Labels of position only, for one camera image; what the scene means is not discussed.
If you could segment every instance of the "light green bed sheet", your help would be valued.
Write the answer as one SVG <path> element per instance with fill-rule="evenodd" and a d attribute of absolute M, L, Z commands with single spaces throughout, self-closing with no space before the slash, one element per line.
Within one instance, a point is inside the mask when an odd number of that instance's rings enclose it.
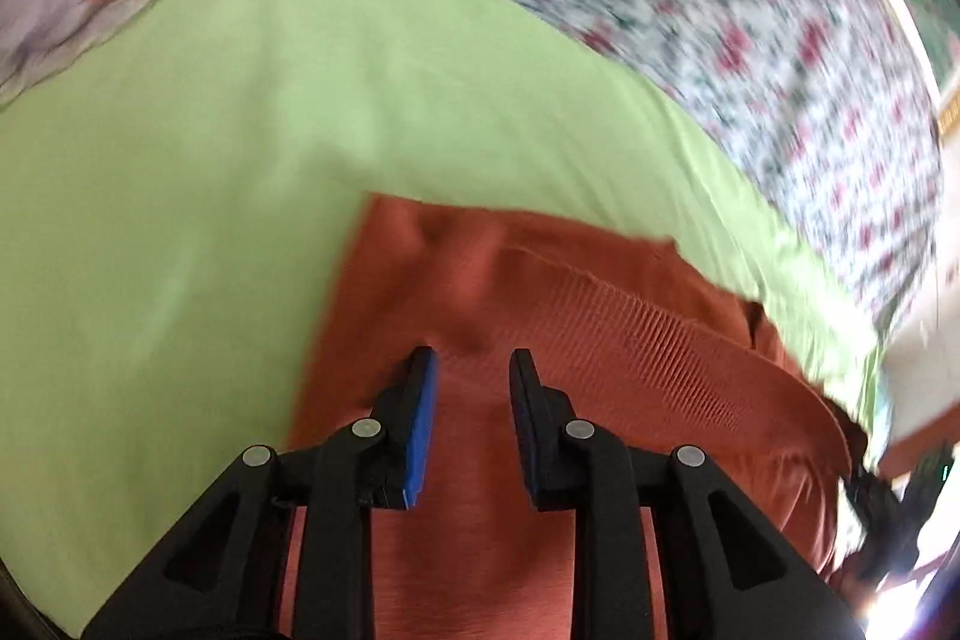
<path fill-rule="evenodd" d="M 0 557 L 68 632 L 283 445 L 368 191 L 674 237 L 870 405 L 869 320 L 646 79 L 506 0 L 161 0 L 0 113 Z"/>

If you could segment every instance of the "ribbed fabric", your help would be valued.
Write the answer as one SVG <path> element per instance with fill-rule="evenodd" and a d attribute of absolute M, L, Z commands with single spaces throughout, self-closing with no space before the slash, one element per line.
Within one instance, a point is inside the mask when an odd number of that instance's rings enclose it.
<path fill-rule="evenodd" d="M 708 451 L 819 569 L 851 468 L 817 393 L 784 367 L 762 310 L 709 285 L 671 244 L 543 215 L 378 197 L 350 253 L 291 445 L 368 413 L 417 344 L 440 353 L 421 505 L 376 514 L 377 627 L 390 638 L 569 632 L 573 525 L 537 514 L 507 384 L 529 347 L 577 413 L 628 443 Z"/>

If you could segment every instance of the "bed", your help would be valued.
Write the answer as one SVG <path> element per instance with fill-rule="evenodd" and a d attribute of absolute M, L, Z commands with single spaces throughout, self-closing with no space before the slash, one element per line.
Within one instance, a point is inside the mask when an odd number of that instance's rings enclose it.
<path fill-rule="evenodd" d="M 66 632 L 236 452 L 284 442 L 369 191 L 675 239 L 870 426 L 940 189 L 936 101 L 883 0 L 0 20 L 0 557 Z"/>

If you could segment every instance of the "red cloth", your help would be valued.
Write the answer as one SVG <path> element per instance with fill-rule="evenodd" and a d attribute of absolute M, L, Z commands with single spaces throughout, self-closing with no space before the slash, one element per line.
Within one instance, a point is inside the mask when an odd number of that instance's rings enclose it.
<path fill-rule="evenodd" d="M 569 632 L 572 514 L 537 514 L 524 492 L 507 380 L 515 347 L 533 350 L 544 384 L 578 415 L 629 444 L 703 447 L 815 568 L 826 563 L 837 479 L 851 469 L 841 429 L 781 368 L 793 365 L 760 307 L 710 285 L 672 244 L 378 197 L 291 445 L 368 413 L 418 344 L 440 354 L 437 417 L 421 504 L 374 514 L 381 636 Z"/>

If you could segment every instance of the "round metal joint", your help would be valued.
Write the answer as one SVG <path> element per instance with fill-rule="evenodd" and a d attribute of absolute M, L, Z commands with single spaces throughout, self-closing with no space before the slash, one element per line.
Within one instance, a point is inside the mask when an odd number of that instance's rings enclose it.
<path fill-rule="evenodd" d="M 383 427 L 380 426 L 380 422 L 376 418 L 361 418 L 357 423 L 353 424 L 350 427 L 350 430 L 357 435 L 357 437 L 376 437 L 380 434 L 380 430 Z"/>
<path fill-rule="evenodd" d="M 590 439 L 596 431 L 589 421 L 576 419 L 566 425 L 566 433 L 574 439 Z"/>
<path fill-rule="evenodd" d="M 678 448 L 677 458 L 680 463 L 688 467 L 699 467 L 703 465 L 704 461 L 707 461 L 704 452 L 696 445 L 685 445 L 682 448 Z"/>
<path fill-rule="evenodd" d="M 270 448 L 264 445 L 251 445 L 243 451 L 243 463 L 248 467 L 262 467 L 270 461 Z"/>

